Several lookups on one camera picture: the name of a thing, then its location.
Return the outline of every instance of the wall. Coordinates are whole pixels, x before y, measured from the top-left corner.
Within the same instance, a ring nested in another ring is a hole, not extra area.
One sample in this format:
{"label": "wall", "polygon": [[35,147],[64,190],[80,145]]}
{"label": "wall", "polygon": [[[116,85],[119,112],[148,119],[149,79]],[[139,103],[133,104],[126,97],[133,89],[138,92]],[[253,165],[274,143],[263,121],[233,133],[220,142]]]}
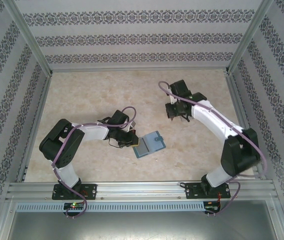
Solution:
{"label": "wall", "polygon": [[53,70],[226,67],[261,0],[17,0]]}
{"label": "wall", "polygon": [[0,210],[29,142],[46,76],[0,1]]}
{"label": "wall", "polygon": [[233,78],[284,209],[284,0],[271,5]]}

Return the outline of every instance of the beige marble floor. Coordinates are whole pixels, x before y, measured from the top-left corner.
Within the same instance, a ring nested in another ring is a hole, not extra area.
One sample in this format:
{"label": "beige marble floor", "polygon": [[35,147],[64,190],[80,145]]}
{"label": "beige marble floor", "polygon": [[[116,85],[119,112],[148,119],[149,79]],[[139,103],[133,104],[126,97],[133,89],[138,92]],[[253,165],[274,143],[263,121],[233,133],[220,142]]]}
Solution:
{"label": "beige marble floor", "polygon": [[56,182],[39,144],[59,119],[90,123],[126,106],[137,109],[137,135],[159,131],[166,148],[137,159],[131,147],[117,149],[101,140],[84,142],[72,161],[81,180],[199,180],[220,164],[223,145],[195,119],[186,122],[167,118],[165,104],[169,97],[158,88],[158,81],[173,83],[181,79],[192,93],[201,92],[217,110],[238,122],[222,70],[54,73],[25,181]]}

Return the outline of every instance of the black bracket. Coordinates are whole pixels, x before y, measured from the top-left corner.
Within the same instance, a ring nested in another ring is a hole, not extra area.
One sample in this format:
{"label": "black bracket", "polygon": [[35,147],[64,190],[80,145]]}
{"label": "black bracket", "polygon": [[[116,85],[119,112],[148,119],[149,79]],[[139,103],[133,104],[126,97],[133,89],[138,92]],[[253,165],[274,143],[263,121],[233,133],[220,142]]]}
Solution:
{"label": "black bracket", "polygon": [[200,182],[181,182],[180,187],[185,189],[186,199],[217,199],[219,195],[221,199],[231,197],[229,185],[226,183],[212,188],[208,194],[204,192]]}
{"label": "black bracket", "polygon": [[[86,200],[95,200],[97,196],[97,184],[85,184],[80,185],[78,193],[83,195]],[[70,192],[61,184],[55,184],[52,193],[53,200],[82,200],[78,195]]]}

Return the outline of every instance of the patterned wallpaper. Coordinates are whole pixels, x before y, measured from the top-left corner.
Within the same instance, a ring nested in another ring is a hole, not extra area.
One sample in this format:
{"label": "patterned wallpaper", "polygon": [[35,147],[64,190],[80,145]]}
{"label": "patterned wallpaper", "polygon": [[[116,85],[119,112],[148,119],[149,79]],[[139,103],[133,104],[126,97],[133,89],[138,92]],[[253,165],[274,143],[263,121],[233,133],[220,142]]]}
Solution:
{"label": "patterned wallpaper", "polygon": [[0,1],[0,209],[20,171],[46,79]]}
{"label": "patterned wallpaper", "polygon": [[226,67],[261,0],[17,0],[53,70]]}
{"label": "patterned wallpaper", "polygon": [[271,5],[233,77],[284,209],[284,0]]}

